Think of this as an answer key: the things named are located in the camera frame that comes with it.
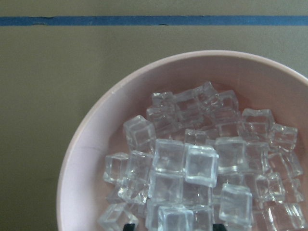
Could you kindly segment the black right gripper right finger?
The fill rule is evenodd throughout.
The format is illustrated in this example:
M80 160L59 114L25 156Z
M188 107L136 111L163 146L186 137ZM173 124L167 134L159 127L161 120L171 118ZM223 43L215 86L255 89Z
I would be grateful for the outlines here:
M226 231L226 228L223 224L213 224L212 231Z

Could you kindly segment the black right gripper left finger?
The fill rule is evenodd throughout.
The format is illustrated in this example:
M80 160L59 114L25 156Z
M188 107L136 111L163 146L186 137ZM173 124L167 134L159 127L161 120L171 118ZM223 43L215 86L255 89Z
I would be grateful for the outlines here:
M122 231L135 231L135 229L136 229L135 223L126 223Z

